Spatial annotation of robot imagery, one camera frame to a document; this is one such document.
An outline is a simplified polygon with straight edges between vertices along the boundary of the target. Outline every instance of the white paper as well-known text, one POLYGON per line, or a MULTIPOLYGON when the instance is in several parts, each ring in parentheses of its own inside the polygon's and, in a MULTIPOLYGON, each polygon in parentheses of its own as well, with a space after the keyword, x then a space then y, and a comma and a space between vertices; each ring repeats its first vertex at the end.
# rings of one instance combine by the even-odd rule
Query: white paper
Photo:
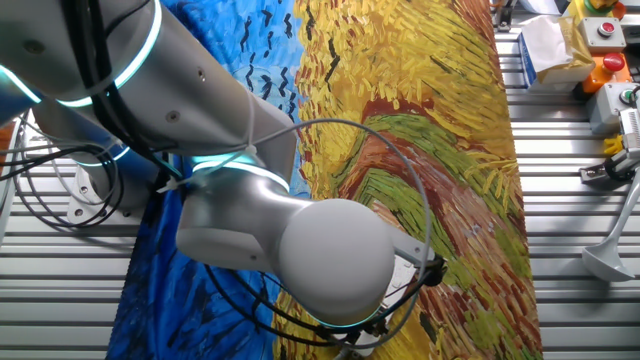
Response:
POLYGON ((522 36, 536 72, 569 64, 573 60, 573 55, 567 53, 557 17, 538 16, 522 28, 522 36))
POLYGON ((520 0, 525 10, 541 15, 560 15, 554 0, 520 0))

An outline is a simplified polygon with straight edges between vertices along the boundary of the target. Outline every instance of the robotic arm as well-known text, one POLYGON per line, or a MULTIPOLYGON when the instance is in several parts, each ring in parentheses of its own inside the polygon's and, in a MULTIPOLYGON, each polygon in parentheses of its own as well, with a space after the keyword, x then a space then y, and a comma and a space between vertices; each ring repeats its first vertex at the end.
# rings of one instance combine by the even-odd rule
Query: robotic arm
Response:
MULTIPOLYGON (((94 102, 102 95, 119 96, 136 120, 121 123, 122 128, 134 127, 151 149, 193 156, 198 174, 219 166, 225 159, 221 154, 292 125, 286 114, 245 90, 159 0, 148 1, 111 29, 106 40, 111 72, 86 86, 83 71, 90 69, 77 61, 69 3, 0 3, 0 32, 11 34, 0 37, 0 64, 31 92, 43 130, 78 139, 87 134, 77 131, 78 124, 90 121, 106 133, 96 115, 102 105, 94 102), (119 94, 107 94, 109 86, 119 94)), ((130 6, 101 1, 101 21, 116 21, 130 6)), ((178 248, 207 264, 275 273, 325 324, 360 323, 377 313, 394 255, 417 267, 435 255, 356 202, 289 196, 295 146, 289 132, 193 183, 178 248)))

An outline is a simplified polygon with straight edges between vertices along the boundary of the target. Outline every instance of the cardboard box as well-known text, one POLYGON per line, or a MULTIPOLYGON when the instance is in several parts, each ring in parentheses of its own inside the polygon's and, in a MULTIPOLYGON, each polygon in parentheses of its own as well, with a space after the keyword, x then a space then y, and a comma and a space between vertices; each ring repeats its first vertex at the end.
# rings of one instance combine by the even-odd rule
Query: cardboard box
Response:
POLYGON ((530 91, 570 92, 595 67, 571 18, 540 16, 523 27, 518 44, 530 91))

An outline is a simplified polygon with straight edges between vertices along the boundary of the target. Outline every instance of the painted canvas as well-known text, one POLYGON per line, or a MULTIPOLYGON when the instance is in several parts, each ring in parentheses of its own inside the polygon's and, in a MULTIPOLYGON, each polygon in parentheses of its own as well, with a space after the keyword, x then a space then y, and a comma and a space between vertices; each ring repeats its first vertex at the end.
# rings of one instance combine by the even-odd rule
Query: painted canvas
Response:
MULTIPOLYGON (((292 122, 364 123, 399 147, 427 190, 443 284, 423 289, 402 332, 372 359, 542 359, 514 142, 488 0, 165 0, 234 77, 292 122)), ((300 133, 292 194, 359 201, 412 236, 424 210, 376 138, 323 124, 300 133)), ((276 338, 221 299, 204 265, 175 249, 180 201, 149 215, 134 250, 108 358, 333 359, 276 338)), ((256 319, 298 336, 222 270, 256 319)), ((241 276, 312 319, 260 274, 241 276)))

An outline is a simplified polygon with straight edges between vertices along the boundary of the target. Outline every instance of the red emergency stop button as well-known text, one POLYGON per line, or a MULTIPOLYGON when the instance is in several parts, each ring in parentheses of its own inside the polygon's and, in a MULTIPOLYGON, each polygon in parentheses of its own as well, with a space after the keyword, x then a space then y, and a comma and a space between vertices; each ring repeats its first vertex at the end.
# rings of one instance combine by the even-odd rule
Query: red emergency stop button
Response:
POLYGON ((614 73, 616 71, 624 69, 624 65, 624 59, 620 54, 607 54, 602 59, 602 67, 605 69, 605 71, 608 71, 610 73, 614 73))
POLYGON ((615 31, 616 31, 616 27, 609 22, 603 23, 598 28, 598 34, 600 34, 600 36, 602 37, 611 37, 611 35, 613 35, 615 31))

